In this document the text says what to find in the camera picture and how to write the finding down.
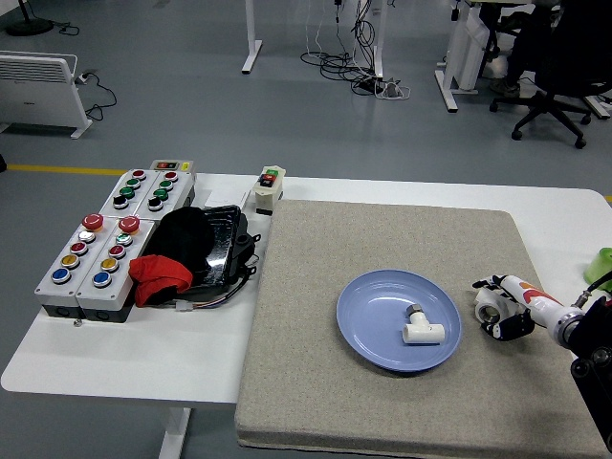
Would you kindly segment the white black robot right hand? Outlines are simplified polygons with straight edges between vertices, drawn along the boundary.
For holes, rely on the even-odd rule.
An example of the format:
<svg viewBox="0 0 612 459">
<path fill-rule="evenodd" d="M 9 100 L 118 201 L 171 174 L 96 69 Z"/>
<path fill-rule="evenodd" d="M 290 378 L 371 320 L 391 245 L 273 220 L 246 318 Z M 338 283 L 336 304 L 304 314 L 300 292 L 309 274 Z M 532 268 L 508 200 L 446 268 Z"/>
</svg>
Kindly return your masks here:
<svg viewBox="0 0 612 459">
<path fill-rule="evenodd" d="M 474 313 L 481 328 L 496 340 L 529 335 L 536 325 L 551 339 L 567 347 L 565 331 L 580 319 L 580 312 L 515 275 L 492 275 L 472 284 L 477 290 Z"/>
</svg>

